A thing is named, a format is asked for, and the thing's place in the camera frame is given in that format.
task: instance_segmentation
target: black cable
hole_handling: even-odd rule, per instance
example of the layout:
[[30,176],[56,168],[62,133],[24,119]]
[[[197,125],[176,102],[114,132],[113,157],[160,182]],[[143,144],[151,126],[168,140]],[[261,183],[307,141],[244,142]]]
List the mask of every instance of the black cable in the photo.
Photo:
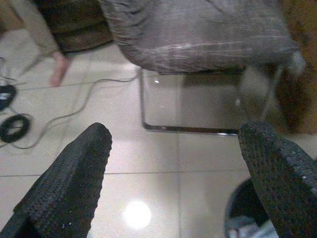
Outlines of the black cable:
[[[1,60],[1,63],[0,63],[0,78],[5,79],[5,80],[17,81],[17,80],[14,79],[14,78],[9,78],[9,77],[3,76],[1,69],[2,69],[3,65],[5,64],[5,59],[4,59],[3,57],[0,57],[0,60]],[[119,79],[107,79],[107,78],[104,78],[104,79],[99,79],[99,80],[93,82],[92,85],[90,86],[89,90],[88,90],[88,93],[87,93],[87,95],[86,95],[86,98],[85,98],[85,101],[84,101],[83,105],[82,105],[77,111],[75,111],[75,112],[73,112],[73,113],[70,113],[70,114],[67,114],[67,115],[64,115],[64,116],[60,116],[60,117],[56,117],[56,118],[53,118],[53,119],[51,119],[50,121],[48,121],[48,122],[45,124],[45,126],[43,127],[43,129],[42,129],[42,131],[41,131],[41,133],[40,133],[38,139],[37,139],[32,145],[27,146],[27,147],[20,147],[20,146],[15,145],[14,143],[6,143],[6,144],[4,144],[4,145],[1,145],[0,148],[4,147],[4,146],[6,146],[6,145],[11,145],[12,147],[17,148],[17,149],[21,149],[21,150],[31,149],[31,148],[35,147],[35,146],[42,140],[42,138],[43,138],[43,136],[45,135],[45,133],[50,130],[50,125],[51,125],[54,121],[57,121],[57,120],[60,120],[60,119],[64,119],[64,118],[68,118],[68,117],[74,116],[74,115],[76,115],[76,114],[78,114],[78,113],[80,113],[80,112],[82,112],[82,111],[84,110],[84,108],[86,107],[86,105],[87,105],[87,103],[88,103],[88,101],[89,101],[89,99],[90,99],[90,97],[91,97],[91,92],[92,92],[93,88],[94,88],[98,83],[107,82],[107,81],[113,81],[113,82],[131,82],[131,81],[133,81],[134,79],[136,79],[136,77],[131,78],[131,79],[129,79],[129,80],[119,80]],[[12,107],[9,107],[9,109],[10,109],[14,114],[16,114],[16,115],[21,115],[22,117],[25,117],[25,116],[30,117],[30,119],[28,119],[28,120],[29,120],[29,124],[31,124],[31,121],[33,120],[33,117],[32,117],[31,115],[29,115],[29,114],[19,114],[19,113],[18,113],[15,109],[13,109]],[[14,128],[15,128],[15,127],[6,128],[5,133],[4,133],[4,136],[5,136],[5,137],[7,136],[7,133],[8,133],[7,131],[8,131],[9,129],[14,129]]]
[[[19,114],[16,110],[9,107],[10,110],[15,114],[12,117],[6,119],[0,125],[0,139],[5,142],[5,144],[0,145],[0,148],[9,145],[16,140],[19,140],[23,136],[26,135],[30,128],[30,124],[32,123],[33,117],[30,114]],[[10,130],[12,129],[19,129],[18,131],[11,133]]]
[[56,120],[60,120],[60,119],[63,119],[63,118],[68,118],[68,117],[71,117],[71,116],[74,116],[80,112],[82,112],[84,110],[84,108],[86,107],[90,97],[91,97],[91,92],[93,90],[93,88],[98,84],[98,83],[101,83],[101,82],[107,82],[107,81],[113,81],[113,82],[123,82],[123,83],[127,83],[127,82],[132,82],[133,80],[135,80],[137,77],[134,77],[134,78],[131,78],[129,80],[118,80],[118,79],[99,79],[95,82],[93,82],[93,84],[90,86],[89,90],[88,90],[88,93],[86,95],[86,98],[85,98],[85,101],[83,103],[83,105],[75,112],[73,113],[70,113],[70,114],[67,114],[67,115],[64,115],[64,116],[60,116],[60,117],[56,117],[56,118],[53,118],[51,119],[50,121],[48,121],[45,126],[43,127],[38,139],[30,146],[27,146],[27,147],[20,147],[20,146],[17,146],[13,143],[10,143],[10,145],[14,148],[17,148],[17,149],[21,149],[21,150],[25,150],[25,149],[31,149],[33,147],[35,147],[40,141],[41,139],[43,138],[43,136],[45,135],[46,132],[48,132],[48,130],[50,129],[49,126]]

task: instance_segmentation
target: leg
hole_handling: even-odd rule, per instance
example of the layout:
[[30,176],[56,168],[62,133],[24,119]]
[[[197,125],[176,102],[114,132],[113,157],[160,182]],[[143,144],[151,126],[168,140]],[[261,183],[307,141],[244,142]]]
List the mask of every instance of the leg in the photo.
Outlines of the leg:
[[59,47],[51,34],[43,16],[32,0],[10,0],[17,14],[24,22],[25,28],[30,33],[34,42],[39,46],[44,56],[53,56],[56,65],[51,77],[51,85],[59,86],[63,79],[69,62],[59,51]]
[[243,113],[245,114],[245,116],[247,117],[247,120],[251,120],[251,117],[249,115],[248,110],[244,107],[243,103],[242,103],[242,91],[243,91],[243,87],[245,86],[245,84],[247,84],[247,80],[245,77],[245,72],[246,70],[244,70],[243,75],[240,76],[240,81],[239,81],[239,85],[237,86],[237,91],[238,91],[238,95],[235,101],[235,105],[237,107],[239,107]]

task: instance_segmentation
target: white floor tile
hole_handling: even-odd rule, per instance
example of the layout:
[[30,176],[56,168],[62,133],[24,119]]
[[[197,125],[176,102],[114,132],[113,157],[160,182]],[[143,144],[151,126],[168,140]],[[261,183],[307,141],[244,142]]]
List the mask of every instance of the white floor tile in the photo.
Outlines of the white floor tile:
[[[73,53],[67,56],[70,65],[61,85],[81,83],[88,72],[91,56],[92,53],[90,51]],[[25,90],[51,87],[50,78],[53,74],[54,67],[55,61],[52,57],[41,58],[37,64],[17,78],[17,83],[21,83],[21,85],[18,85],[18,89]]]
[[39,57],[40,51],[25,29],[6,32],[0,40],[0,57],[6,62],[1,72],[17,78]]
[[[34,120],[28,134],[15,144],[27,147],[33,144],[51,119],[69,114],[80,86],[46,88],[20,91],[12,107],[19,113],[30,114]],[[0,120],[12,114],[3,115]],[[40,143],[27,150],[19,150],[7,145],[0,148],[0,175],[39,175],[43,173],[55,159],[67,124],[65,120],[57,121]]]
[[155,72],[155,71],[151,71],[151,70],[147,70],[147,69],[143,69],[143,76],[145,78],[147,77],[153,77],[153,76],[159,76],[159,73]]
[[[240,83],[240,93],[242,105],[250,120],[260,120],[270,82],[272,82],[272,78],[264,73],[262,69],[252,66],[247,67]],[[287,132],[286,121],[277,98],[270,98],[268,103],[269,110],[265,121],[273,125],[276,131]]]
[[178,233],[176,174],[105,175],[89,238],[178,238]]
[[182,173],[180,178],[182,237],[224,237],[225,207],[231,193],[249,178],[249,173]]
[[[90,85],[83,85],[79,108]],[[148,132],[141,125],[139,81],[98,84],[84,109],[67,128],[59,151],[94,122],[112,134],[107,173],[172,172],[178,170],[177,134]]]
[[246,170],[237,136],[179,135],[181,171]]
[[0,231],[38,176],[0,177]]
[[317,135],[288,135],[285,138],[298,144],[310,157],[317,160]]
[[144,76],[145,122],[150,125],[238,129],[247,122],[235,106],[239,77]]
[[91,52],[93,56],[88,73],[82,82],[93,82],[102,78],[133,78],[138,73],[139,67],[128,61],[114,43],[98,47]]

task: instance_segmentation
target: brown furniture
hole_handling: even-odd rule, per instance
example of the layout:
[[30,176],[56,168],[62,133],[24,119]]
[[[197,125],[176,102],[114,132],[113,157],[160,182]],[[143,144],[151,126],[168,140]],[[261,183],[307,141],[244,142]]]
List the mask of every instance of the brown furniture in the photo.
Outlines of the brown furniture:
[[97,0],[35,0],[63,52],[91,49],[112,41]]
[[2,30],[16,30],[23,27],[23,22],[10,7],[8,0],[0,0],[0,28]]
[[277,97],[292,132],[317,133],[317,1],[284,0],[282,8],[306,68],[297,81],[286,73]]

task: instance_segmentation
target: foot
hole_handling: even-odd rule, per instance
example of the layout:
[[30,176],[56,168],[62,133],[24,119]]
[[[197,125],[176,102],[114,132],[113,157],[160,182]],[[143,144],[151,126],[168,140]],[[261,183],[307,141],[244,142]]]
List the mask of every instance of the foot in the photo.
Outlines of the foot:
[[61,52],[54,52],[52,56],[56,61],[56,65],[51,77],[51,86],[58,87],[60,86],[69,67],[69,60]]

